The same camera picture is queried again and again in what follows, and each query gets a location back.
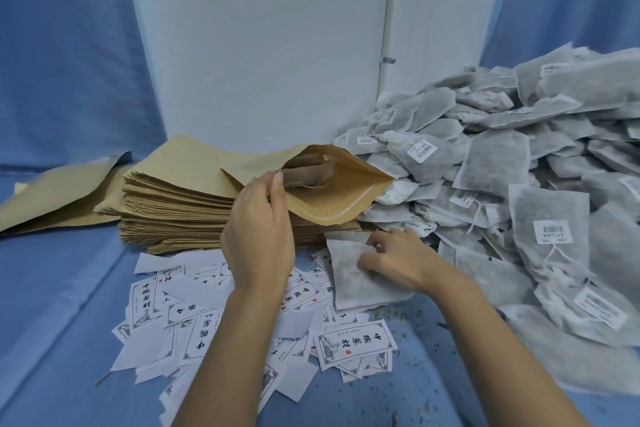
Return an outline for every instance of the white wall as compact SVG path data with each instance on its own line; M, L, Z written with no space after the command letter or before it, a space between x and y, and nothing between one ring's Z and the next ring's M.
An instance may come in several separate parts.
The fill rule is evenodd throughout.
M372 108L387 0L134 0L169 136L328 142Z
M477 64L494 0L390 0L380 91L415 92Z

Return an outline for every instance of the person's left hand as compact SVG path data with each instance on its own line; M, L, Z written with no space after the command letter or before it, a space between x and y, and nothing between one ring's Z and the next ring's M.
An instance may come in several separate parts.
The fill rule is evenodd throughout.
M237 290L282 297L296 258L282 172L266 172L240 192L220 245Z

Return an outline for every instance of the blue tablecloth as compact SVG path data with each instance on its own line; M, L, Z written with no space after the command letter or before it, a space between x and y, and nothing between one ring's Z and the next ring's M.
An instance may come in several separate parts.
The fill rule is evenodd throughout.
M16 180L25 177L0 176L0 199ZM158 395L169 379L134 385L132 370L97 386L121 348L111 329L124 318L139 252L120 245L113 225L0 239L0 365L13 365L0 369L2 388L12 392L1 427L160 425ZM299 251L296 265L308 268L310 253ZM415 296L375 314L398 343L393 372L348 384L337 371L318 373L300 404L276 393L257 424L486 425L434 303ZM49 325L46 334L35 325ZM7 373L14 392L5 388ZM640 399L570 396L596 426L637 424Z

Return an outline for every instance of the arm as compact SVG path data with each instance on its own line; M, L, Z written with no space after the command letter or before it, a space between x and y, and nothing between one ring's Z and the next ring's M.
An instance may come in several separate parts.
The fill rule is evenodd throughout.
M380 253L365 253L360 267L416 292L442 311L489 425L588 426L573 402L519 342L480 287L444 261L412 232L375 232Z
M269 341L295 259L281 172L241 191L221 246L236 288L174 427L255 424Z

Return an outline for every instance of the forearm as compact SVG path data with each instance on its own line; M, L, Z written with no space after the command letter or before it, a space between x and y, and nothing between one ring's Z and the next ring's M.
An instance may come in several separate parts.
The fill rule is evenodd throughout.
M492 426L584 426L564 391L457 269L431 296L442 311Z
M282 294L234 291L174 426L255 424L269 341Z

